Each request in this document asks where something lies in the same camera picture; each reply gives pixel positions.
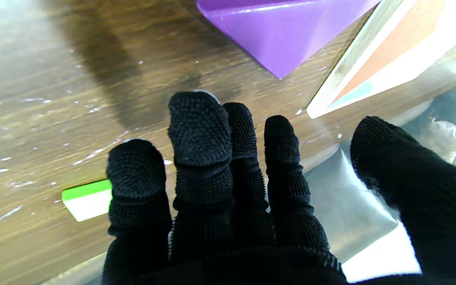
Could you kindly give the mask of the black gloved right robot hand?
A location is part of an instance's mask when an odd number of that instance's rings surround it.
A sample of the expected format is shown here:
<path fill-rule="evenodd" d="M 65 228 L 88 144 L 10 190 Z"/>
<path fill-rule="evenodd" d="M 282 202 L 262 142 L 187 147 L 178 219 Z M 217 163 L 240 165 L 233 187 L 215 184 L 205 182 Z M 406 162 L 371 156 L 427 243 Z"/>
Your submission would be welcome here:
<path fill-rule="evenodd" d="M 172 219 L 161 153 L 134 139 L 113 148 L 104 285 L 346 285 L 314 216 L 299 140 L 286 117 L 266 119 L 264 183 L 248 108 L 204 91 L 169 101 L 176 197 Z M 456 285 L 456 166 L 378 117 L 350 146 L 357 177 L 400 212 L 420 274 L 362 285 Z"/>

